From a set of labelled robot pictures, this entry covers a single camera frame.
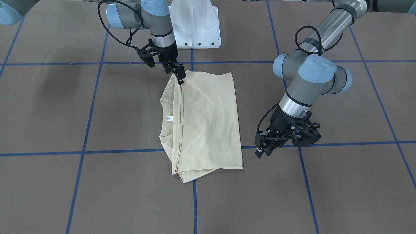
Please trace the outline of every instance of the grid line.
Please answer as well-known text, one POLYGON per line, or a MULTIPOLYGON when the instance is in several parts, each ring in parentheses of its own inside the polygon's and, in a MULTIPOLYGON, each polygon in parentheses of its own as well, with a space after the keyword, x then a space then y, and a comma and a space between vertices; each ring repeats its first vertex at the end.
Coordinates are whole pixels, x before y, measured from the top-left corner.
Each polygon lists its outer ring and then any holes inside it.
POLYGON ((404 156, 404 153, 403 153, 403 151, 401 150, 400 143, 399 143, 399 141, 398 141, 398 139, 397 139, 396 133, 394 132, 393 126, 391 125, 391 122, 390 122, 389 116, 387 115, 387 111, 386 111, 386 109, 384 108, 383 102, 382 102, 382 100, 381 100, 381 97, 380 97, 380 95, 379 95, 379 92, 377 91, 377 88, 376 88, 376 85, 375 85, 375 83, 374 83, 373 77, 371 76, 370 70, 368 69, 367 63, 366 63, 366 61, 364 60, 364 56, 363 56, 363 54, 362 54, 362 52, 361 52, 360 46, 358 45, 357 39, 356 39, 356 37, 355 37, 355 35, 354 35, 354 33, 353 33, 353 31, 352 31, 352 28, 351 28, 351 27, 349 27, 349 30, 351 31, 352 38, 354 39, 355 45, 357 46, 358 52, 360 53, 360 56, 361 56, 361 58, 362 58, 362 60, 363 60, 363 63, 364 63, 365 69, 367 70, 368 77, 370 78, 370 81, 371 81, 371 84, 372 84, 372 86, 373 86, 374 92, 376 93, 377 99, 379 100, 379 103, 380 103, 381 109, 383 110, 383 113, 384 113, 384 116, 386 117, 387 123, 389 124, 390 130, 391 130, 391 133, 392 133, 392 135, 393 135, 393 137, 394 137, 394 141, 395 141, 395 143, 396 143, 396 145, 397 145, 397 148, 399 149, 399 152, 400 152, 400 155, 401 155, 401 157, 402 157, 402 159, 403 159, 404 165, 406 166, 406 169, 407 169, 407 172, 409 173, 410 179, 411 179, 411 180, 412 180, 412 182, 413 182, 413 187, 416 189, 416 181, 415 181, 415 179, 414 179, 414 177, 413 177, 413 174, 412 174, 412 171, 410 170, 410 167, 409 167, 409 165, 408 165, 408 163, 407 163, 406 157, 404 156))
MULTIPOLYGON (((416 144, 416 141, 398 141, 399 144, 416 144)), ((332 146, 360 146, 360 145, 386 145, 396 144, 395 141, 387 142, 350 142, 350 143, 322 143, 301 146, 304 147, 332 147, 332 146)), ((292 144, 285 144, 281 148, 295 148, 292 144)), ((254 145, 242 146, 242 149, 255 149, 254 145)), ((46 155, 67 155, 67 154, 123 154, 123 153, 142 153, 142 152, 164 152, 164 149, 115 149, 115 150, 86 150, 86 151, 61 151, 61 152, 27 152, 27 153, 2 153, 0 157, 20 157, 20 156, 46 156, 46 155)))
POLYGON ((102 63, 104 60, 104 54, 105 54, 105 49, 106 49, 106 45, 107 45, 107 39, 108 39, 108 32, 105 35, 105 39, 104 39, 104 45, 103 45, 103 50, 102 50, 102 54, 101 54, 101 61, 100 61, 100 66, 98 68, 98 73, 97 73, 97 79, 95 81, 95 87, 94 87, 94 94, 92 95, 92 101, 91 101, 91 108, 89 111, 89 117, 88 117, 88 123, 87 123, 87 129, 85 130, 85 140, 84 140, 84 144, 82 146, 82 154, 81 154, 81 158, 79 160, 79 167, 78 167, 78 173, 77 173, 77 180, 75 182, 75 188, 74 188, 74 195, 72 197, 72 202, 71 202, 71 209, 69 211, 69 217, 68 217, 68 224, 67 224, 67 230, 66 230, 66 234, 69 234, 69 231, 71 229, 71 223, 72 223, 72 215, 74 214, 74 208, 75 208, 75 201, 77 199, 77 192, 78 192, 78 185, 79 185, 79 179, 81 178, 81 171, 82 171, 82 164, 84 162, 84 156, 85 156, 85 149, 87 148, 87 141, 88 141, 88 135, 89 135, 89 128, 91 126, 91 119, 92 119, 92 113, 94 111, 94 101, 95 101, 95 95, 97 94, 97 88, 98 88, 98 83, 100 80, 100 75, 101 75, 101 69, 102 69, 102 63))
MULTIPOLYGON (((350 63, 362 63, 363 60, 331 60, 331 62, 350 62, 350 63)), ((364 62, 394 62, 394 63, 413 63, 416 60, 364 60, 364 62)), ((274 63, 274 61, 179 61, 178 63, 182 64, 235 64, 235 63, 274 63)), ((145 65, 144 62, 44 62, 44 63, 0 63, 0 66, 56 66, 56 65, 136 65, 141 64, 145 65)))
MULTIPOLYGON (((191 71, 194 72, 194 51, 191 48, 191 71)), ((193 183, 193 232, 198 234, 198 207, 197 207, 197 196, 196 196, 196 179, 192 181, 193 183)))
POLYGON ((20 33, 20 29, 22 28, 22 25, 23 25, 23 22, 25 21, 25 18, 26 18, 26 16, 23 16, 22 21, 20 22, 20 25, 19 25, 19 27, 17 28, 17 31, 16 31, 16 34, 15 34, 15 37, 13 38, 12 44, 10 45, 9 51, 7 52, 7 55, 6 55, 6 58, 4 59, 4 63, 3 63, 3 64, 2 64, 2 66, 1 66, 1 69, 0 69, 0 77, 1 77, 1 75, 3 74, 4 68, 5 68, 5 67, 6 67, 6 65, 7 65, 7 61, 9 60, 10 54, 12 53, 13 46, 15 45, 15 42, 16 42, 16 39, 17 39, 17 36, 18 36, 18 35, 19 35, 19 33, 20 33))
POLYGON ((310 187, 309 187, 308 175, 306 174, 305 163, 303 161, 302 150, 300 149, 300 147, 298 147, 297 149, 299 151, 299 159, 300 159, 300 163, 302 165, 303 178, 305 179, 306 190, 308 191, 309 204, 311 206, 313 222, 315 224, 315 231, 316 231, 317 234, 319 234, 318 221, 316 220, 315 207, 313 205, 312 194, 311 194, 310 187))
MULTIPOLYGON (((270 12, 269 1, 266 1, 266 4, 267 4, 267 11, 269 12, 269 18, 270 18, 270 24, 271 24, 271 27, 272 27, 273 37, 274 37, 274 40, 275 40, 276 52, 277 52, 277 55, 280 55, 279 45, 277 43, 277 38, 276 38, 276 33, 275 33, 275 27, 273 26, 272 14, 270 12)), ((287 92, 287 84, 286 84, 285 79, 283 79, 283 85, 285 87, 285 91, 287 92)), ((307 176, 305 165, 304 165, 304 162, 303 162, 302 150, 301 150, 300 147, 297 147, 297 148, 298 148, 298 151, 299 151, 299 157, 300 157, 300 162, 301 162, 301 165, 302 165, 303 177, 305 179, 306 191, 308 193, 309 204, 310 204, 310 207, 311 207, 313 222, 314 222, 314 225, 315 225, 315 231, 316 231, 316 234, 319 234, 318 222, 316 220, 316 214, 315 214, 312 195, 311 195, 311 191, 310 191, 310 187, 309 187, 308 176, 307 176)))

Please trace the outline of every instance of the silver arm segment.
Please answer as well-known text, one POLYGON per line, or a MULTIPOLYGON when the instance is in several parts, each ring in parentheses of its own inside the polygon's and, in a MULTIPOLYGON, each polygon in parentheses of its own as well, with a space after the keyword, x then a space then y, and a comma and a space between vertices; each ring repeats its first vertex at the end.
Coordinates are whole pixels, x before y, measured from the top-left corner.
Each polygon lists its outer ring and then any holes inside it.
POLYGON ((335 66, 330 60, 316 54, 324 54, 367 11, 415 14, 416 1, 341 0, 316 28, 317 32, 305 38, 298 49, 290 55, 279 55, 273 64, 273 72, 291 83, 275 106, 269 127, 265 132, 257 129, 257 157, 261 157, 263 153, 269 156, 289 139, 296 146, 314 144, 320 139, 321 135, 317 131, 319 124, 309 120, 309 110, 320 95, 347 90, 352 83, 352 74, 347 68, 335 66))

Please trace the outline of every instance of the gray arm segment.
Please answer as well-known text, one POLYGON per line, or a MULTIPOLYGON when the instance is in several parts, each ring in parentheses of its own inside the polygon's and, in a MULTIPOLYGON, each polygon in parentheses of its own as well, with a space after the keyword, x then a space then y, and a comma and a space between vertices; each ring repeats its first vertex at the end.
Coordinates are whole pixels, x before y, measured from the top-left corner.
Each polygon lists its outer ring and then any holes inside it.
MULTIPOLYGON (((123 3, 128 4, 136 11, 141 11, 141 3, 139 1, 134 0, 125 0, 122 1, 123 3)), ((138 29, 145 29, 145 27, 140 23, 140 18, 136 13, 134 13, 131 9, 121 4, 116 4, 117 12, 120 16, 120 21, 123 24, 124 28, 138 28, 138 29)))
POLYGON ((157 16, 148 13, 144 9, 141 10, 141 14, 143 15, 143 24, 150 29, 153 35, 165 35, 173 30, 170 14, 157 16))
POLYGON ((370 11, 416 14, 415 0, 370 0, 370 11))
POLYGON ((303 61, 305 61, 306 57, 308 57, 308 54, 301 50, 295 50, 292 54, 286 55, 283 60, 282 78, 292 81, 293 78, 298 75, 297 70, 302 65, 303 61))

